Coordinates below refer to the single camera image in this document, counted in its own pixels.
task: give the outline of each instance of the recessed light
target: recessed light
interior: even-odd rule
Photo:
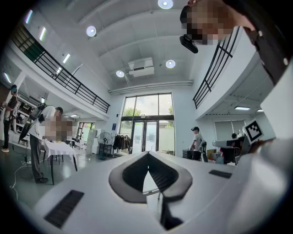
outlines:
[[[237,107],[235,107],[235,110],[248,111],[248,110],[250,110],[250,108],[244,107],[244,106],[237,106]]]
[[[41,40],[41,41],[42,41],[42,39],[43,39],[43,37],[44,37],[45,31],[46,31],[46,28],[43,27],[42,32],[41,32],[41,35],[40,35],[40,40]]]
[[[90,27],[87,28],[87,35],[89,37],[95,36],[96,32],[97,32],[97,30],[96,30],[96,28],[94,26],[90,26]]]
[[[26,24],[28,24],[29,19],[30,19],[31,16],[32,16],[32,13],[33,13],[33,11],[32,11],[32,10],[29,10],[29,12],[28,12],[28,14],[27,14],[27,18],[26,18]]]
[[[70,54],[67,54],[65,59],[63,60],[63,63],[66,63],[67,59],[70,57]]]
[[[11,81],[9,79],[9,76],[6,73],[4,73],[4,76],[6,77],[7,81],[11,84]]]
[[[116,75],[120,78],[124,77],[124,72],[119,70],[119,71],[116,71]]]
[[[162,9],[170,9],[173,7],[173,1],[172,0],[159,0],[157,2],[157,4],[159,5],[159,7],[161,7]]]
[[[168,60],[168,61],[166,62],[166,67],[167,67],[167,68],[173,68],[173,67],[175,67],[175,66],[176,66],[176,63],[175,63],[174,60]]]

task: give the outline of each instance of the sneaker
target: sneaker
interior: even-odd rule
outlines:
[[[45,177],[42,177],[42,178],[39,178],[39,179],[35,179],[36,183],[37,184],[45,184],[48,182],[48,178],[45,178]]]

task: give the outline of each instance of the black metal railing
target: black metal railing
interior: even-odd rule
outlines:
[[[40,43],[21,25],[11,36],[16,46],[43,72],[56,82],[64,86],[79,98],[107,113],[109,104],[88,89],[71,73],[69,73],[56,59],[54,59]]]
[[[217,79],[220,77],[229,59],[232,59],[231,54],[235,45],[239,27],[234,28],[229,38],[219,41],[210,67],[203,79],[196,95],[193,98],[196,109],[203,103],[207,95],[212,91],[216,85]]]

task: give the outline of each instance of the black pants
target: black pants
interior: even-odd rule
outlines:
[[[192,160],[201,160],[201,152],[200,151],[193,151],[192,152]]]
[[[3,146],[3,148],[5,148],[5,149],[8,149],[9,126],[10,126],[10,120],[4,120],[4,146]]]

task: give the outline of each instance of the sign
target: sign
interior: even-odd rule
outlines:
[[[116,123],[113,123],[113,126],[112,126],[112,131],[115,131],[116,130]]]
[[[246,124],[243,127],[243,130],[245,131],[250,144],[256,142],[264,135],[256,119]]]

